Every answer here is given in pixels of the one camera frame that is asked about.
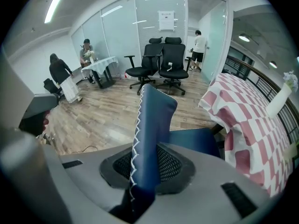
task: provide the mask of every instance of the red and white checkered cloth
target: red and white checkered cloth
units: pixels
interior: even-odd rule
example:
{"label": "red and white checkered cloth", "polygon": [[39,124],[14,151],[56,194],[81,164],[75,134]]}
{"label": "red and white checkered cloth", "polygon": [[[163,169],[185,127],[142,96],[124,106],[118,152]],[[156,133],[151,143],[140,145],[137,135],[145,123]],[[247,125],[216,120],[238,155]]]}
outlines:
{"label": "red and white checkered cloth", "polygon": [[273,196],[285,187],[292,161],[284,160],[290,143],[278,116],[268,117],[268,104],[253,86],[230,74],[219,74],[199,102],[228,133],[225,160]]}

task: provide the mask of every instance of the cable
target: cable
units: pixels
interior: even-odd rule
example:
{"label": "cable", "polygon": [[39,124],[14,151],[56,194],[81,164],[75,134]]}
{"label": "cable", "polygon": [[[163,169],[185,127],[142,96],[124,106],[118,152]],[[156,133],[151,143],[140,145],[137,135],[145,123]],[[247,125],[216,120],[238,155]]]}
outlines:
{"label": "cable", "polygon": [[79,151],[79,152],[72,152],[73,153],[83,153],[86,149],[88,149],[89,147],[94,147],[96,148],[97,150],[99,150],[96,146],[93,146],[93,145],[90,145],[90,146],[87,146],[83,151]]}

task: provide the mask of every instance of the chair armrest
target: chair armrest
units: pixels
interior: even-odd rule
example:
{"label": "chair armrest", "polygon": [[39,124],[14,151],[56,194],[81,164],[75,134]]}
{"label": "chair armrest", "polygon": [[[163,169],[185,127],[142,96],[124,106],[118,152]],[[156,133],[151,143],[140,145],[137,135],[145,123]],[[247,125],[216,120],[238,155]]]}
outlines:
{"label": "chair armrest", "polygon": [[153,55],[143,55],[142,56],[143,58],[148,58],[149,59],[149,62],[150,62],[150,72],[151,72],[151,75],[154,75],[154,69],[153,69],[153,58],[155,57],[155,56],[153,56]]}
{"label": "chair armrest", "polygon": [[160,68],[161,68],[161,56],[162,55],[157,55],[157,57],[158,57],[158,72],[160,72]]}
{"label": "chair armrest", "polygon": [[153,58],[153,57],[155,57],[155,56],[153,56],[153,55],[143,55],[142,57]]}
{"label": "chair armrest", "polygon": [[132,67],[135,68],[134,62],[133,62],[133,59],[132,59],[132,57],[135,57],[135,56],[124,56],[124,57],[128,57],[130,59]]}
{"label": "chair armrest", "polygon": [[188,65],[187,65],[187,69],[186,69],[186,71],[188,72],[188,70],[189,70],[189,66],[190,66],[190,61],[191,61],[191,58],[192,58],[192,57],[187,56],[187,58],[188,58]]}

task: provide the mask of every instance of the black office chair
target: black office chair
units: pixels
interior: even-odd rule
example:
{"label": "black office chair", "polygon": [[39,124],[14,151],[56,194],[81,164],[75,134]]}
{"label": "black office chair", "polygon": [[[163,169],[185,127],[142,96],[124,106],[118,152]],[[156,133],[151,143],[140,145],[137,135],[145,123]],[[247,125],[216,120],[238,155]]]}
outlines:
{"label": "black office chair", "polygon": [[139,80],[139,82],[130,85],[130,89],[132,88],[132,85],[140,85],[137,91],[137,95],[140,95],[140,89],[144,84],[149,82],[156,82],[155,80],[151,80],[148,76],[152,76],[158,71],[157,60],[160,59],[160,57],[157,57],[157,55],[161,53],[164,46],[164,43],[161,43],[161,41],[162,37],[151,38],[149,40],[150,44],[147,44],[145,46],[141,67],[134,66],[132,58],[135,56],[125,56],[130,59],[132,65],[132,68],[127,69],[126,73],[132,77],[138,77]]}
{"label": "black office chair", "polygon": [[61,91],[62,89],[61,88],[57,88],[56,85],[54,85],[53,81],[50,80],[49,78],[44,80],[44,88],[46,90],[48,90],[51,94],[57,94],[59,96],[62,96],[61,94]]}
{"label": "black office chair", "polygon": [[165,45],[162,50],[163,62],[161,65],[160,62],[158,64],[160,76],[168,79],[164,80],[163,84],[157,85],[156,88],[160,86],[169,86],[168,94],[172,87],[181,90],[182,95],[185,95],[186,93],[186,91],[180,87],[181,82],[179,80],[186,79],[189,77],[188,69],[191,57],[187,57],[188,65],[185,71],[183,60],[186,46],[181,43],[182,39],[179,37],[166,37]]}

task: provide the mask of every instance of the black shorts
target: black shorts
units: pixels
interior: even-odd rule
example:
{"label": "black shorts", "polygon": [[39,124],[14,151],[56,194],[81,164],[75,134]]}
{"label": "black shorts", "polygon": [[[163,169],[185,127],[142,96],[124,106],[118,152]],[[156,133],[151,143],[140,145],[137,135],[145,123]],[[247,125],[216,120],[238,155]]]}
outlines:
{"label": "black shorts", "polygon": [[195,61],[197,60],[197,62],[202,62],[202,58],[204,57],[203,53],[199,53],[199,52],[192,52],[192,58],[191,60]]}

